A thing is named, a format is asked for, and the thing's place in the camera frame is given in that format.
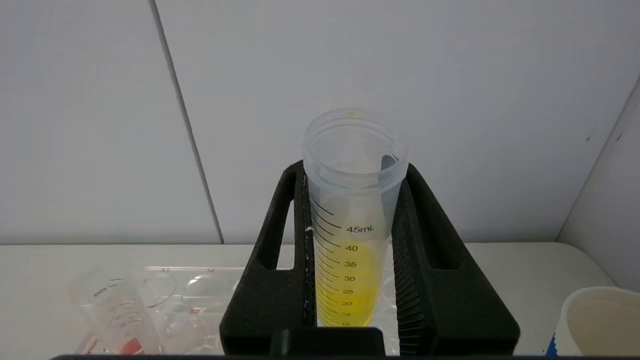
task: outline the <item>blue label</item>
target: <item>blue label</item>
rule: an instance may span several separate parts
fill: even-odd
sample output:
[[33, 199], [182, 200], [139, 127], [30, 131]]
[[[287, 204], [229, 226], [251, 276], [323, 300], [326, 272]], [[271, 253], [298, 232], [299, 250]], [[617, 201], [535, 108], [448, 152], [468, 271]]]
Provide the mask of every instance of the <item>blue label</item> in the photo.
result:
[[551, 338], [551, 342], [549, 343], [549, 348], [547, 349], [547, 353], [545, 354], [545, 359], [558, 359], [558, 350], [556, 350], [556, 334]]

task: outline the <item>white table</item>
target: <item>white table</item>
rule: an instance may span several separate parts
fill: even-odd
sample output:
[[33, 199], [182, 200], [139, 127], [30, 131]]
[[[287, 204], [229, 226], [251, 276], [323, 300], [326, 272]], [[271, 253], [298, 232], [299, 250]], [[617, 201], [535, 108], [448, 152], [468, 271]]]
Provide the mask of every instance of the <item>white table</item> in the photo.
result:
[[[560, 243], [469, 243], [467, 247], [520, 324], [518, 355], [542, 355], [564, 299], [614, 286], [585, 253]], [[0, 360], [47, 360], [72, 353], [88, 328], [67, 284], [96, 266], [244, 266], [253, 245], [0, 246]], [[280, 266], [293, 264], [283, 245]]]

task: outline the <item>measuring beaker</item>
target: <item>measuring beaker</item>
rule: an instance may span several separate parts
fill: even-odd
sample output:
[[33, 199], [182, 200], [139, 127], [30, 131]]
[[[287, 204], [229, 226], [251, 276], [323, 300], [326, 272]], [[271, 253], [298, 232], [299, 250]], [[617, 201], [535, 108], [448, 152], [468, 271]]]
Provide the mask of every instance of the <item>measuring beaker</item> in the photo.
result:
[[404, 136], [364, 109], [329, 111], [307, 128], [316, 307], [325, 326], [371, 321], [407, 157]]
[[94, 270], [69, 286], [96, 337], [114, 354], [158, 354], [159, 337], [130, 277]]

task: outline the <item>white paper cup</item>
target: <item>white paper cup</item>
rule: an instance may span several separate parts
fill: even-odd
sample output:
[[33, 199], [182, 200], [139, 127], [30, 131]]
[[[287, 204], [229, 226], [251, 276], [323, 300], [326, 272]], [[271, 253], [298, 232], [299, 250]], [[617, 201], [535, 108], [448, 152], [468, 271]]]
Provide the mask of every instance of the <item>white paper cup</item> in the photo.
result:
[[640, 356], [640, 294], [585, 288], [564, 302], [545, 357]]

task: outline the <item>white wall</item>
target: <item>white wall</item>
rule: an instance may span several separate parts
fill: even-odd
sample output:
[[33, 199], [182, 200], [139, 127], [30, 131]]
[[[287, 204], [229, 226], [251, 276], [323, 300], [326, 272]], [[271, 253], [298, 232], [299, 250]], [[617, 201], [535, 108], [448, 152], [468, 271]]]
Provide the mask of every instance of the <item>white wall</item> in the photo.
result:
[[226, 242], [255, 241], [308, 123], [346, 106], [410, 133], [463, 239], [553, 240], [640, 73], [639, 1], [159, 10]]
[[0, 243], [217, 242], [147, 0], [0, 1]]
[[619, 286], [640, 291], [640, 83], [558, 240], [589, 254]]

